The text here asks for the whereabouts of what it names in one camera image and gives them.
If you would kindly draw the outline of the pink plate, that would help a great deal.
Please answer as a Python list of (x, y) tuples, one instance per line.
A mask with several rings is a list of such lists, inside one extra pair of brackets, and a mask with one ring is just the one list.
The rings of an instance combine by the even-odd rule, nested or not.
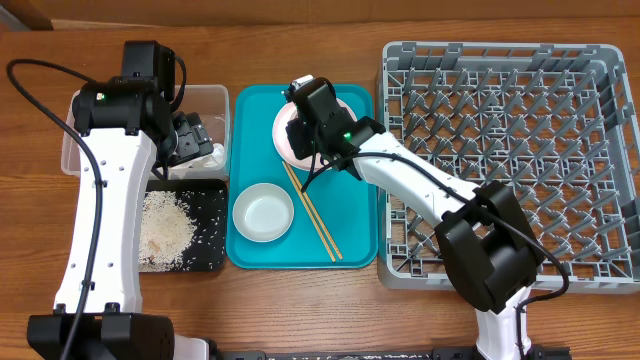
[(291, 166), (309, 171), (311, 169), (312, 158), (307, 157), (299, 160), (289, 144), (286, 125), (297, 117), (297, 109), (292, 102), (286, 103), (277, 113), (272, 127), (272, 139), (277, 153)]

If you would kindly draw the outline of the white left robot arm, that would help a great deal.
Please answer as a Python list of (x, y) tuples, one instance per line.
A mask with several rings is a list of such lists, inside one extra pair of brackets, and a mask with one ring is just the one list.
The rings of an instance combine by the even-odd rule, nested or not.
[(214, 344), (142, 312), (138, 251), (143, 200), (158, 161), (175, 151), (184, 86), (172, 79), (88, 82), (63, 128), (79, 149), (79, 197), (69, 260), (50, 315), (27, 341), (44, 359), (211, 359)]

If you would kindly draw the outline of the rice pile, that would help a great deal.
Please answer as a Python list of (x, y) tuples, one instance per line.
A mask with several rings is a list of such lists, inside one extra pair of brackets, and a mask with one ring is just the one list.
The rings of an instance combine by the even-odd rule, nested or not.
[(174, 192), (153, 191), (143, 202), (139, 270), (169, 272), (183, 265), (183, 252), (196, 230), (189, 216), (190, 206)]

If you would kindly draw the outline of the grey bowl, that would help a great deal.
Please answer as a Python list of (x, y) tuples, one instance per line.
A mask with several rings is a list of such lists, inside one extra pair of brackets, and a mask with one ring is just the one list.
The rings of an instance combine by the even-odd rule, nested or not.
[(236, 230), (246, 239), (267, 243), (282, 237), (294, 219), (289, 194), (271, 183), (257, 183), (243, 190), (232, 209)]

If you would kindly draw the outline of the white napkin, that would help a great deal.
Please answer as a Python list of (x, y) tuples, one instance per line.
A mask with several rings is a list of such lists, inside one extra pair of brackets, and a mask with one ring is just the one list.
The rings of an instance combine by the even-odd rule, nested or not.
[(219, 167), (224, 160), (225, 148), (220, 143), (213, 144), (213, 150), (211, 153), (192, 160), (189, 168), (214, 168)]

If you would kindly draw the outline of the wooden chopstick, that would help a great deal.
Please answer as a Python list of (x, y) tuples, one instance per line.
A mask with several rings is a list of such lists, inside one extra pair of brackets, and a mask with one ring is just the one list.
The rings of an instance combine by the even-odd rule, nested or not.
[(329, 247), (332, 250), (332, 252), (334, 253), (335, 257), (336, 257), (336, 261), (337, 260), (342, 260), (343, 259), (343, 255), (341, 253), (341, 251), (339, 250), (339, 247), (337, 246), (335, 240), (333, 239), (332, 235), (330, 234), (327, 226), (325, 225), (325, 222), (323, 221), (323, 219), (320, 217), (319, 212), (316, 210), (315, 205), (313, 204), (313, 202), (311, 201), (310, 197), (308, 196), (308, 194), (306, 192), (302, 191), (302, 184), (299, 180), (299, 183), (301, 185), (301, 192), (304, 195), (305, 200), (308, 202), (310, 209), (312, 211), (312, 214), (316, 217), (316, 220), (320, 226), (320, 229), (323, 231), (326, 240), (328, 241)]
[(312, 223), (316, 233), (318, 234), (318, 236), (319, 236), (319, 238), (320, 238), (320, 240), (321, 240), (326, 252), (328, 253), (331, 261), (333, 263), (335, 263), (336, 262), (336, 257), (334, 255), (334, 253), (332, 252), (332, 250), (330, 249), (328, 241), (326, 240), (323, 231), (320, 229), (320, 226), (319, 226), (319, 224), (318, 224), (318, 222), (316, 220), (316, 217), (312, 214), (310, 206), (309, 206), (308, 202), (305, 200), (303, 193), (301, 192), (301, 185), (299, 183), (299, 180), (295, 176), (295, 172), (292, 170), (291, 166), (288, 163), (286, 163), (284, 160), (282, 160), (281, 163), (282, 163), (282, 165), (283, 165), (283, 167), (284, 167), (284, 169), (285, 169), (285, 171), (287, 173), (287, 176), (289, 177), (292, 185), (294, 186), (294, 189), (295, 189), (295, 191), (296, 191), (301, 203), (303, 204), (303, 207), (304, 207), (309, 219), (311, 220), (311, 223)]

